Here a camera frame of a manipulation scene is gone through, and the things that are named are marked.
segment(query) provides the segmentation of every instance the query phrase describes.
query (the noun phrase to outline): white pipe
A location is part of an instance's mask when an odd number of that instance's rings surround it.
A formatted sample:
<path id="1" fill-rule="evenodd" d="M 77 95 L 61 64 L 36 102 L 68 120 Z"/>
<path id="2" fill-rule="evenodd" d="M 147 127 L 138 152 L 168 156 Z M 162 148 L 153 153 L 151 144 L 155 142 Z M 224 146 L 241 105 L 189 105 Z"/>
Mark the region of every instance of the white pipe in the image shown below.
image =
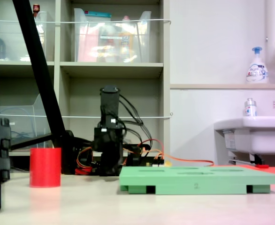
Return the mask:
<path id="1" fill-rule="evenodd" d="M 267 67 L 275 62 L 275 0 L 266 0 L 266 29 L 267 29 Z"/>
<path id="2" fill-rule="evenodd" d="M 266 65 L 270 83 L 275 83 L 275 0 L 266 0 Z"/>

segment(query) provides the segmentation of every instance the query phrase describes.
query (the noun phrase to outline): shelf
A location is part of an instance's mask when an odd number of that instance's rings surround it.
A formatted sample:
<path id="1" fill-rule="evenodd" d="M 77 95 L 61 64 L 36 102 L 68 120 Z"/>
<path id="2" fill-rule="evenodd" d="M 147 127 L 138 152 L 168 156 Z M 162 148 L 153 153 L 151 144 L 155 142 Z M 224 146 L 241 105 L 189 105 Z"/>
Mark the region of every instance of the shelf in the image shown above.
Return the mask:
<path id="1" fill-rule="evenodd" d="M 104 5 L 158 5 L 160 0 L 71 0 L 71 2 Z"/>
<path id="2" fill-rule="evenodd" d="M 93 152 L 93 156 L 94 157 L 100 157 L 101 156 L 101 152 Z M 147 157 L 154 157 L 158 154 L 158 152 L 149 152 Z M 9 156 L 30 156 L 30 150 L 15 150 L 15 151 L 10 151 L 9 152 Z"/>
<path id="3" fill-rule="evenodd" d="M 70 77 L 77 78 L 159 78 L 163 63 L 61 62 Z"/>
<path id="4" fill-rule="evenodd" d="M 54 77 L 54 62 L 47 62 L 49 73 Z M 33 77 L 31 62 L 23 61 L 0 61 L 0 77 Z"/>
<path id="5" fill-rule="evenodd" d="M 30 156 L 30 150 L 14 150 L 8 154 L 9 156 Z"/>
<path id="6" fill-rule="evenodd" d="M 171 90 L 190 90 L 190 89 L 264 89 L 274 90 L 275 84 L 171 84 Z"/>

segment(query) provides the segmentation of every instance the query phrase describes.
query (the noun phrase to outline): soap dispenser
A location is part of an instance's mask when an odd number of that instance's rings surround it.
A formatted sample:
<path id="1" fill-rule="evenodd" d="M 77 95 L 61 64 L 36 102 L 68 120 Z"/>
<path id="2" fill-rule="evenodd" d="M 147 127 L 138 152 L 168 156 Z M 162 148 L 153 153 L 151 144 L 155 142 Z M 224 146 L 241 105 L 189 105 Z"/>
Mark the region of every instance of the soap dispenser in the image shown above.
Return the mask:
<path id="1" fill-rule="evenodd" d="M 246 76 L 247 83 L 269 83 L 267 67 L 260 57 L 261 50 L 261 47 L 255 47 L 252 49 L 255 57 L 248 69 L 248 74 Z"/>

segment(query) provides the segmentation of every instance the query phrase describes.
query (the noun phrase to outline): black stand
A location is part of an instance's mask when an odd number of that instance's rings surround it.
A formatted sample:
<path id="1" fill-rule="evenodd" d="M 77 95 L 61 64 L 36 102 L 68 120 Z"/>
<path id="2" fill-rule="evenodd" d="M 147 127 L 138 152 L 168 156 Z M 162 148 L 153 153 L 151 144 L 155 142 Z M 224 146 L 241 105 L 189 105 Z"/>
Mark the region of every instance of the black stand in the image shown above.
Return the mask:
<path id="1" fill-rule="evenodd" d="M 62 173 L 75 174 L 76 161 L 74 159 L 76 159 L 78 155 L 76 150 L 83 146 L 90 145 L 90 142 L 81 138 L 75 138 L 70 131 L 65 130 L 29 0 L 13 0 L 13 3 L 30 56 L 34 77 L 38 85 L 51 133 L 10 146 L 11 134 L 9 121 L 7 119 L 0 119 L 0 184 L 9 179 L 10 163 L 8 150 L 10 148 L 15 150 L 48 140 L 52 140 L 55 147 L 61 148 Z"/>

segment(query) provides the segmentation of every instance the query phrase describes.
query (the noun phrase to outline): white wall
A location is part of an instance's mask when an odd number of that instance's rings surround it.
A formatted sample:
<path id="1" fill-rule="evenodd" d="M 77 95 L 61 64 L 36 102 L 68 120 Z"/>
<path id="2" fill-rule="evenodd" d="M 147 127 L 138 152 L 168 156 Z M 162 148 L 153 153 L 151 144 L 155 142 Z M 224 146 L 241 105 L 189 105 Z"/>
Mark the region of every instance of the white wall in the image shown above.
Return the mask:
<path id="1" fill-rule="evenodd" d="M 170 2 L 171 83 L 244 83 L 265 50 L 264 0 Z"/>
<path id="2" fill-rule="evenodd" d="M 171 83 L 244 83 L 252 48 L 266 49 L 265 10 L 264 0 L 170 1 Z M 225 164 L 213 124 L 242 116 L 247 98 L 260 116 L 275 115 L 275 90 L 171 90 L 171 154 Z"/>

